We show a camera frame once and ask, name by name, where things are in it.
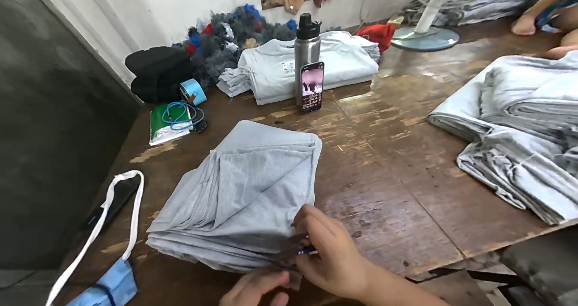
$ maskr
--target white strap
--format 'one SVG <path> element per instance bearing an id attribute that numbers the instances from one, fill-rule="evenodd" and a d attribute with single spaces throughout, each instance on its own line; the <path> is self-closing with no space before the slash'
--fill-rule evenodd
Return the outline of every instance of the white strap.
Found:
<path id="1" fill-rule="evenodd" d="M 108 210 L 110 209 L 110 205 L 112 205 L 112 201 L 114 199 L 114 186 L 122 180 L 126 180 L 129 178 L 135 177 L 137 174 L 141 177 L 141 184 L 139 184 L 139 188 L 136 191 L 135 204 L 134 204 L 134 207 L 132 209 L 131 236 L 130 236 L 130 239 L 128 241 L 128 247 L 126 248 L 126 251 L 123 254 L 123 260 L 128 259 L 128 257 L 131 255 L 132 249 L 133 249 L 133 247 L 135 247 L 135 243 L 136 243 L 136 235 L 138 233 L 138 226 L 137 225 L 138 225 L 138 221 L 139 221 L 139 210 L 141 208 L 141 198 L 143 195 L 143 189 L 145 187 L 144 186 L 145 185 L 145 176 L 141 173 L 140 170 L 129 170 L 126 173 L 123 173 L 121 175 L 116 175 L 112 179 L 112 183 L 109 185 L 109 188 L 106 191 L 105 202 L 101 205 L 101 207 L 103 209 L 101 217 L 98 219 L 96 226 L 94 226 L 94 229 L 92 229 L 92 232 L 90 233 L 89 239 L 84 244 L 80 253 L 76 256 L 76 258 L 74 259 L 72 264 L 69 265 L 69 267 L 66 270 L 64 270 L 64 272 L 58 277 L 58 279 L 56 280 L 56 282 L 52 286 L 52 289 L 50 289 L 50 294 L 48 294 L 48 300 L 46 301 L 46 306 L 52 305 L 52 303 L 54 302 L 54 300 L 56 299 L 56 297 L 60 293 L 60 290 L 62 290 L 62 287 L 64 287 L 64 284 L 68 281 L 68 279 L 70 278 L 70 276 L 72 275 L 72 273 L 74 272 L 74 270 L 76 269 L 76 267 L 78 266 L 78 264 L 80 263 L 80 261 L 82 260 L 84 255 L 86 254 L 86 251 L 89 249 L 90 244 L 92 242 L 94 242 L 95 239 L 97 239 L 97 236 L 100 233 L 102 226 L 105 223 L 106 215 L 108 214 Z"/>

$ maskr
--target fan base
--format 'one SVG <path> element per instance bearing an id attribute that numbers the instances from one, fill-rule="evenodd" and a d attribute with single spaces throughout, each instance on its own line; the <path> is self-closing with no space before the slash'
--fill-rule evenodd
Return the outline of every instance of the fan base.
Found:
<path id="1" fill-rule="evenodd" d="M 426 33 L 416 33 L 415 27 L 397 29 L 391 45 L 397 48 L 419 52 L 445 50 L 456 45 L 459 35 L 449 29 L 430 27 Z"/>

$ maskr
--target black smartphone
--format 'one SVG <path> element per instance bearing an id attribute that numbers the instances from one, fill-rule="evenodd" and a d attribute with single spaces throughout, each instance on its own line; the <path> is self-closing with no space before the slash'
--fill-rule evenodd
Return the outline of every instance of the black smartphone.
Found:
<path id="1" fill-rule="evenodd" d="M 128 202 L 129 199 L 136 195 L 136 191 L 141 184 L 141 177 L 135 176 L 126 180 L 122 180 L 114 186 L 114 199 L 110 205 L 109 212 L 106 215 L 105 223 L 103 224 L 101 232 L 103 233 L 109 223 L 113 220 L 116 214 L 119 213 L 120 209 Z M 97 224 L 98 219 L 101 217 L 102 208 L 98 206 L 92 214 L 86 219 L 82 224 L 81 230 L 91 230 Z"/>
<path id="2" fill-rule="evenodd" d="M 301 84 L 303 96 L 301 111 L 303 113 L 322 108 L 324 68 L 325 64 L 323 61 L 304 65 L 301 68 L 301 81 L 303 82 Z"/>

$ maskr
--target black bag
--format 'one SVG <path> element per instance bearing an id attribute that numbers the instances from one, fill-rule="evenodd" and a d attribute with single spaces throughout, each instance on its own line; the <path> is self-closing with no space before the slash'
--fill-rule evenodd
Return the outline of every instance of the black bag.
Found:
<path id="1" fill-rule="evenodd" d="M 171 103 L 182 99 L 180 83 L 192 78 L 189 54 L 176 47 L 153 47 L 134 52 L 124 60 L 136 75 L 131 91 L 143 102 Z"/>

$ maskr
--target phone screen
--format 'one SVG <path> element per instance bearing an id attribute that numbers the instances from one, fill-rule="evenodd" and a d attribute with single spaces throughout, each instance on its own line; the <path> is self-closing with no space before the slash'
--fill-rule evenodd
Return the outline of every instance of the phone screen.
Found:
<path id="1" fill-rule="evenodd" d="M 322 108 L 323 71 L 325 64 L 314 62 L 301 68 L 301 92 L 303 95 L 304 113 Z"/>

